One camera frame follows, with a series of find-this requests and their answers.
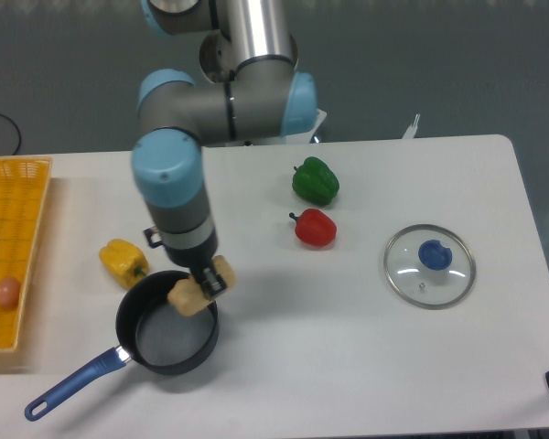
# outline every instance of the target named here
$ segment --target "saucepan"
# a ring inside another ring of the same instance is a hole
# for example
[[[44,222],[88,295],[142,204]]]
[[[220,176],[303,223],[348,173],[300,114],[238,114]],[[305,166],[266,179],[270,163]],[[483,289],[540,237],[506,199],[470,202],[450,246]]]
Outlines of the saucepan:
[[[215,302],[193,317],[184,317],[167,301],[168,292],[188,273],[154,273],[135,285],[120,303],[116,335],[120,344],[75,371],[25,409],[36,421],[101,376],[123,368],[131,360],[163,375],[180,375],[211,354],[220,326]]]

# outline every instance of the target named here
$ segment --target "yellow bell pepper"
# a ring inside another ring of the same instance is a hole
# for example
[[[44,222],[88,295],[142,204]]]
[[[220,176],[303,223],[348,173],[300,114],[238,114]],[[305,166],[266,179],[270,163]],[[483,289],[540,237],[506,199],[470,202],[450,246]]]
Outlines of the yellow bell pepper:
[[[100,261],[114,280],[129,290],[148,273],[145,254],[131,242],[111,240],[100,250]]]

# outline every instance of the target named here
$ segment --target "red bell pepper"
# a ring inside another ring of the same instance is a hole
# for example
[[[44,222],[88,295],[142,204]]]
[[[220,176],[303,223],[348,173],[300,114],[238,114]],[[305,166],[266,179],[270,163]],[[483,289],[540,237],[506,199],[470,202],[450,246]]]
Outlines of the red bell pepper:
[[[307,209],[299,217],[291,212],[289,217],[296,221],[295,235],[305,244],[325,247],[336,239],[336,224],[321,210]]]

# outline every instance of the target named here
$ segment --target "pan handle hole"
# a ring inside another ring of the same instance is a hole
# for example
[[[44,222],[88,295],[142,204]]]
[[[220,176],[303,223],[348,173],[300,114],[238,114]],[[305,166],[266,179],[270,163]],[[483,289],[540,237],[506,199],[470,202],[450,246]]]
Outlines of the pan handle hole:
[[[38,406],[34,407],[31,413],[32,413],[33,416],[37,416],[39,413],[41,413],[46,408],[47,408],[47,402],[43,401]]]

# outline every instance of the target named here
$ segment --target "white table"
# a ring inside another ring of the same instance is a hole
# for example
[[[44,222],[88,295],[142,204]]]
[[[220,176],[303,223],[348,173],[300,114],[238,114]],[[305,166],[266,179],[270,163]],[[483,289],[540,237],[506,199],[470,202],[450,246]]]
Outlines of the white table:
[[[132,363],[36,423],[25,406],[117,344],[123,291],[98,250],[145,250],[152,223],[129,153],[54,155],[19,350],[0,356],[0,437],[319,437],[549,426],[549,274],[504,137],[205,150],[219,253],[239,285],[219,299],[210,359],[180,377]],[[305,249],[288,213],[308,206],[293,166],[326,161],[341,189],[325,209],[331,249]],[[459,305],[406,303],[382,272],[399,230],[434,223],[474,252]]]

